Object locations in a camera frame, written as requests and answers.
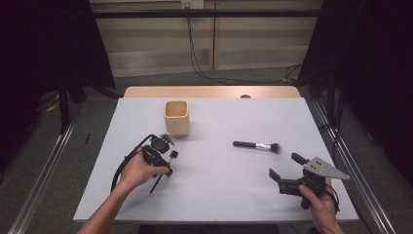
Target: power cable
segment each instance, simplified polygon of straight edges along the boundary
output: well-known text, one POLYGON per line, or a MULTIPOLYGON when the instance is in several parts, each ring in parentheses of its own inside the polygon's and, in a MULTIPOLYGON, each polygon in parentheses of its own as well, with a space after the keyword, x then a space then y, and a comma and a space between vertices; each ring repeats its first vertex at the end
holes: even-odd
MULTIPOLYGON (((187 24, 188 24, 188 35, 189 35, 189 45, 190 45, 190 54, 191 54, 191 63, 192 63, 192 68, 194 69, 194 71, 197 73, 197 75, 206 78, 208 80, 211 81, 215 81, 227 86, 230 86, 231 84, 228 84, 224 81, 236 81, 236 82, 247 82, 247 83, 253 83, 253 84, 261 84, 261 85, 271 85, 271 84, 276 84, 279 82, 282 82, 285 80, 285 78, 281 78, 275 81, 251 81, 251 80, 241 80, 241 79, 233 79, 233 78, 224 78, 224 77, 208 77, 206 74, 204 74, 204 72, 201 70, 198 60, 197 60, 197 56, 195 53, 195 46, 194 46, 194 41, 193 41, 193 36, 192 36, 192 23, 191 23, 191 19, 187 18, 187 24)), ((286 75, 291 75, 291 73, 297 68, 301 66, 301 64, 297 64, 297 65, 292 65, 290 67, 287 68, 290 69, 291 67, 294 67, 289 73, 287 73, 287 70, 285 71, 286 75)))
POLYGON ((341 117, 343 116, 343 111, 344 111, 344 98, 343 98, 343 93, 340 91, 339 99, 337 103, 337 110, 334 116, 334 121, 337 124, 336 135, 334 137, 332 148, 331 148, 331 159, 333 160, 334 165, 336 165, 335 147, 337 145, 338 137, 340 136, 340 124, 341 124, 341 117))
POLYGON ((285 79, 285 85, 288 85, 289 76, 290 76, 298 67, 301 67, 301 66, 302 66, 302 64, 295 64, 295 65, 289 66, 289 67, 285 70, 285 73, 284 73, 284 75, 285 75, 285 77, 284 77, 284 79, 285 79))

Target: cable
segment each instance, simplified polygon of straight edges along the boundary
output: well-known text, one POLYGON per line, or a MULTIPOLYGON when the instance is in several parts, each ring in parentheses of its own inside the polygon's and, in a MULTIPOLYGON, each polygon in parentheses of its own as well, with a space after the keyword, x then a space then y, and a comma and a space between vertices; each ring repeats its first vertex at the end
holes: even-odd
POLYGON ((333 200, 333 202, 334 202, 335 212, 336 212, 336 213, 337 213, 337 212, 340 212, 340 208, 339 208, 340 200, 339 200, 339 198, 338 198, 337 192, 336 192, 336 191, 334 190, 334 188, 331 187, 330 185, 326 184, 325 186, 329 187, 329 188, 331 189, 331 191, 333 191, 334 195, 331 194, 330 192, 328 192, 326 189, 324 189, 324 193, 325 193, 326 195, 328 195, 328 196, 333 200))
POLYGON ((285 79, 285 85, 288 85, 287 83, 288 83, 288 78, 289 78, 289 76, 290 76, 298 67, 301 67, 301 66, 302 66, 302 64, 295 64, 295 65, 289 66, 289 67, 285 70, 285 77, 284 77, 284 79, 285 79))
POLYGON ((127 163, 131 160, 131 158, 140 151, 140 150, 139 150, 140 146, 142 146, 142 144, 143 144, 146 140, 148 140, 150 137, 154 137, 154 135, 149 135, 149 136, 147 136, 143 141, 140 142, 139 145, 137 145, 137 146, 131 151, 130 154, 128 154, 128 156, 125 156, 124 161, 122 161, 121 165, 119 165, 118 170, 116 170, 116 173, 115 173, 115 175, 113 176, 112 186, 111 186, 111 188, 110 188, 110 191, 111 191, 111 192, 112 192, 112 190, 115 188, 116 183, 118 182, 119 175, 121 174, 121 172, 122 172, 122 170, 124 169, 124 167, 125 167, 125 166, 127 165, 127 163))
POLYGON ((333 144, 331 146, 331 159, 333 160, 334 165, 336 165, 335 147, 337 145, 338 137, 340 135, 340 123, 341 123, 341 117, 343 116, 343 111, 344 111, 344 98, 343 98, 343 93, 341 91, 340 91, 337 105, 338 105, 337 111, 334 116, 334 121, 337 124, 336 135, 334 137, 333 144))
POLYGON ((289 85, 294 86, 294 87, 307 85, 313 77, 319 75, 321 72, 322 72, 322 69, 320 67, 315 68, 312 71, 310 71, 307 75, 300 77, 300 79, 297 79, 296 81, 294 81, 293 83, 289 85))
POLYGON ((237 82, 247 82, 247 83, 253 83, 253 84, 261 84, 261 85, 271 85, 271 84, 275 84, 275 83, 279 83, 284 81, 285 78, 281 78, 275 81, 251 81, 251 80, 241 80, 241 79, 233 79, 233 78, 223 78, 223 77, 216 77, 216 78, 212 78, 212 77, 208 77, 207 75, 204 74, 204 72, 201 70, 199 64, 198 64, 198 60, 197 60, 197 56, 195 54, 195 46, 194 46, 194 41, 193 41, 193 37, 192 37, 192 23, 191 23, 191 19, 187 18, 187 24, 188 24, 188 35, 189 35, 189 46, 190 46, 190 54, 191 54, 191 63, 192 63, 192 68, 194 69, 194 71, 197 73, 197 75, 206 78, 208 80, 211 81, 215 81, 227 86, 230 86, 230 84, 224 82, 224 81, 237 81, 237 82))

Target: hand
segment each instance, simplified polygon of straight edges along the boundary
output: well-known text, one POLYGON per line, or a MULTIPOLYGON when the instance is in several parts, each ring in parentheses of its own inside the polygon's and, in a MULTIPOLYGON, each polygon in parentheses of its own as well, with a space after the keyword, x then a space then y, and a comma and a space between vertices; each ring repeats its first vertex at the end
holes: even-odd
MULTIPOLYGON (((331 186, 331 178, 327 177, 325 183, 331 186)), ((332 189, 325 186, 325 189, 333 194, 332 189)), ((311 202, 311 215, 314 226, 319 233, 344 233, 337 222, 335 216, 335 205, 331 197, 323 194, 320 198, 305 185, 298 187, 300 192, 311 202)))
POLYGON ((169 168, 167 167, 149 166, 143 159, 142 151, 139 151, 122 170, 118 185, 126 186, 129 192, 131 192, 137 186, 148 181, 151 176, 165 174, 168 171, 169 168))

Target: white table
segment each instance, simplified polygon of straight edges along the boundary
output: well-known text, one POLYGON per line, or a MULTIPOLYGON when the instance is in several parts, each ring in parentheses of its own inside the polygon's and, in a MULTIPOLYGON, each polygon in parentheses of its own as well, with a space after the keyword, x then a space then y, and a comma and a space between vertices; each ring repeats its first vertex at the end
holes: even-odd
MULTIPOLYGON (((90 181, 74 216, 85 221, 108 196, 112 177, 127 155, 150 134, 166 132, 167 100, 189 102, 191 133, 175 139, 179 156, 174 173, 164 176, 153 194, 155 178, 136 188, 115 221, 140 223, 262 223, 311 220, 300 197, 282 195, 268 177, 269 168, 283 178, 302 176, 292 152, 320 157, 332 164, 303 98, 154 97, 119 100, 90 181), (234 140, 278 143, 282 151, 238 148, 234 140)), ((340 198, 337 217, 357 219, 340 180, 333 179, 340 198)))

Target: gray floor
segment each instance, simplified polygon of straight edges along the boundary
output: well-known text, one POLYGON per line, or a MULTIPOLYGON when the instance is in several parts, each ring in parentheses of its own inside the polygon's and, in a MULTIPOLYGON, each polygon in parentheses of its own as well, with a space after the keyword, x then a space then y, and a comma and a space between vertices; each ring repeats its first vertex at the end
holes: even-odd
MULTIPOLYGON (((243 69, 206 72, 210 77, 227 77, 254 81, 276 81, 284 77, 284 69, 243 69)), ((232 85, 252 85, 247 82, 226 81, 232 85)), ((122 94, 128 86, 160 85, 222 85, 202 78, 194 72, 125 77, 116 79, 117 90, 122 94)), ((315 101, 325 101, 325 96, 318 99, 308 98, 307 87, 299 88, 302 97, 307 98, 309 108, 314 114, 318 126, 322 126, 315 101)), ((84 186, 94 166, 100 146, 114 113, 117 100, 104 97, 94 90, 86 89, 88 99, 84 103, 70 101, 72 117, 80 109, 76 124, 67 145, 62 150, 47 181, 41 200, 29 217, 27 226, 20 233, 74 233, 81 226, 72 217, 76 211, 84 186)), ((0 185, 0 233, 7 233, 16 219, 24 201, 47 163, 54 149, 59 131, 58 109, 53 112, 39 111, 32 132, 28 135, 18 154, 3 175, 0 185)), ((359 122, 352 109, 345 105, 340 133, 350 148, 362 174, 370 185, 388 215, 396 233, 411 233, 413 223, 413 189, 389 163, 380 145, 370 141, 368 131, 359 122)), ((331 150, 331 138, 327 131, 321 132, 326 146, 331 150)), ((337 156, 337 167, 346 170, 337 156)), ((347 233, 380 233, 369 208, 357 191, 353 182, 347 183, 349 194, 358 209, 362 220, 343 223, 347 233)), ((311 222, 279 224, 280 233, 306 233, 311 222)), ((259 228, 252 228, 250 233, 258 233, 259 228)), ((114 225, 112 233, 136 233, 138 225, 124 223, 114 225)), ((157 233, 171 233, 168 226, 159 227, 157 233)))

